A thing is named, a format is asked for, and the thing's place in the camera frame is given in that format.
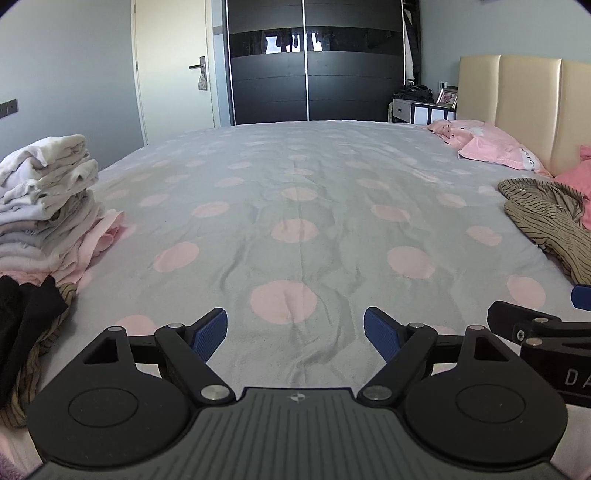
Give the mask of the black shorts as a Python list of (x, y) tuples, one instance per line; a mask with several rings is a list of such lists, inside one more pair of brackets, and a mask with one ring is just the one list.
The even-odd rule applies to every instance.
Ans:
[(1, 277), (1, 407), (9, 402), (17, 374), (39, 336), (66, 307), (52, 276), (39, 286)]

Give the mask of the stack of folded light clothes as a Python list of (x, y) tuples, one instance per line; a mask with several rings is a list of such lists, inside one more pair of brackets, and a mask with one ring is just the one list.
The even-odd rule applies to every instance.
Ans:
[(50, 136), (1, 160), (1, 269), (55, 271), (102, 213), (98, 163), (81, 134)]

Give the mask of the olive striped shirt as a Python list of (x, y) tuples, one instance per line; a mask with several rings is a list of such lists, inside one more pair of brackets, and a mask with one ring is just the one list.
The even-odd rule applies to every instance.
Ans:
[(586, 197), (560, 182), (534, 178), (497, 184), (505, 214), (530, 241), (554, 256), (576, 284), (590, 283), (590, 230), (584, 227)]

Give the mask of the olive striped garment at left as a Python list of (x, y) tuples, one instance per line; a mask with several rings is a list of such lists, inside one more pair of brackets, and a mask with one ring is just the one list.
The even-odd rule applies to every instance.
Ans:
[(10, 400), (1, 409), (1, 425), (9, 429), (26, 426), (26, 411), (37, 395), (41, 379), (41, 359), (49, 353), (52, 345), (59, 338), (63, 323), (70, 316), (70, 307), (77, 296), (77, 287), (73, 283), (58, 286), (59, 293), (66, 304), (65, 311), (53, 320), (33, 345), (25, 365), (16, 376), (16, 383)]

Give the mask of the pink pillow at headboard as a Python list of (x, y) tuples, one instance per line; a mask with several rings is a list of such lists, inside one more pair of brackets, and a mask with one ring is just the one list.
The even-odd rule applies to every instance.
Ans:
[(580, 163), (573, 169), (558, 175), (555, 180), (565, 184), (584, 195), (584, 213), (582, 225), (591, 229), (591, 147), (581, 146), (579, 150)]

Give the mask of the pink folded garment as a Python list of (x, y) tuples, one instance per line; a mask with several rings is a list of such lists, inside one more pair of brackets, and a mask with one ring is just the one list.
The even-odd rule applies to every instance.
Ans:
[(124, 212), (107, 210), (93, 226), (65, 253), (56, 266), (13, 268), (2, 267), (1, 275), (8, 275), (19, 283), (40, 285), (52, 276), (57, 285), (78, 285), (88, 276), (86, 271), (92, 262), (109, 249), (122, 235)]

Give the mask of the pink pillow with print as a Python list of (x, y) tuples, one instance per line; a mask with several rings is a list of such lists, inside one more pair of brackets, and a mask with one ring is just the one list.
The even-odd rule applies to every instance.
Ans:
[(478, 120), (436, 120), (427, 129), (468, 160), (503, 165), (551, 178), (530, 149), (492, 123)]

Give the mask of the beige padded headboard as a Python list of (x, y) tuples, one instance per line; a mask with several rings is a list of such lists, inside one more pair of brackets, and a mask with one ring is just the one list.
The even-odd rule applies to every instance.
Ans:
[(590, 145), (591, 66), (517, 55), (465, 56), (459, 63), (457, 117), (492, 123), (556, 176)]

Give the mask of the white bedside table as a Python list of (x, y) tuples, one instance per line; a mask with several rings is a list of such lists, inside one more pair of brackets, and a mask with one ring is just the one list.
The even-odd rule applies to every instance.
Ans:
[(427, 126), (437, 120), (455, 120), (454, 109), (437, 104), (394, 99), (389, 104), (388, 121)]

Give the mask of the grey pink-dotted bed sheet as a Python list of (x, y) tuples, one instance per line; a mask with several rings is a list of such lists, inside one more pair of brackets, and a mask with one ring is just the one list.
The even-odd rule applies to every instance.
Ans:
[(104, 328), (132, 335), (215, 307), (211, 367), (245, 386), (359, 388), (382, 365), (363, 334), (376, 306), (461, 333), (497, 300), (565, 320), (562, 269), (504, 214), (514, 171), (461, 159), (389, 123), (249, 125), (184, 134), (103, 170), (95, 196), (124, 215), (81, 279), (44, 363), (54, 377)]

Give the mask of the black bag on nightstand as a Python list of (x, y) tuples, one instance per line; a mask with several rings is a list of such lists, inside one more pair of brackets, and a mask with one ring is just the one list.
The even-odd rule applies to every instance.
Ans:
[(433, 91), (426, 85), (404, 85), (394, 92), (395, 99), (433, 104)]

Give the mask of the hanging white garment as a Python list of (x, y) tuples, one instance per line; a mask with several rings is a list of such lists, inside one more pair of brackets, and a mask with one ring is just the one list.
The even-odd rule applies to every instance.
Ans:
[(404, 32), (404, 60), (405, 60), (405, 84), (415, 84), (415, 66), (411, 43), (411, 33), (413, 32), (412, 22), (408, 16), (408, 10), (403, 7), (403, 32)]

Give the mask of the black sliding wardrobe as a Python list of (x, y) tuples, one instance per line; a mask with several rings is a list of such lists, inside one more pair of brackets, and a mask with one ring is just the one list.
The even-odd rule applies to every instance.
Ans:
[(384, 121), (404, 81), (400, 1), (228, 1), (238, 124)]

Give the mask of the white door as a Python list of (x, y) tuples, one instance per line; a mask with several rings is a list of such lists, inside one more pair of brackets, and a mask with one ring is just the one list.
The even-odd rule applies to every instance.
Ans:
[(139, 113), (147, 144), (214, 126), (211, 91), (197, 88), (207, 60), (204, 1), (135, 1), (132, 33)]

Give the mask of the picture frame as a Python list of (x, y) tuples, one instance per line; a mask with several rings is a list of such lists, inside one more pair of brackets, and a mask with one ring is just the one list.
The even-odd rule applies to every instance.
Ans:
[(437, 99), (437, 104), (446, 108), (455, 109), (458, 103), (459, 91), (457, 87), (443, 87)]

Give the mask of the wall switch panel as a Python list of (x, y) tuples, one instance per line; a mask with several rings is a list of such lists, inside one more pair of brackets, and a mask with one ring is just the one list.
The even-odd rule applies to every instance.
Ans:
[(18, 101), (16, 99), (9, 100), (0, 104), (0, 118), (5, 118), (17, 112)]

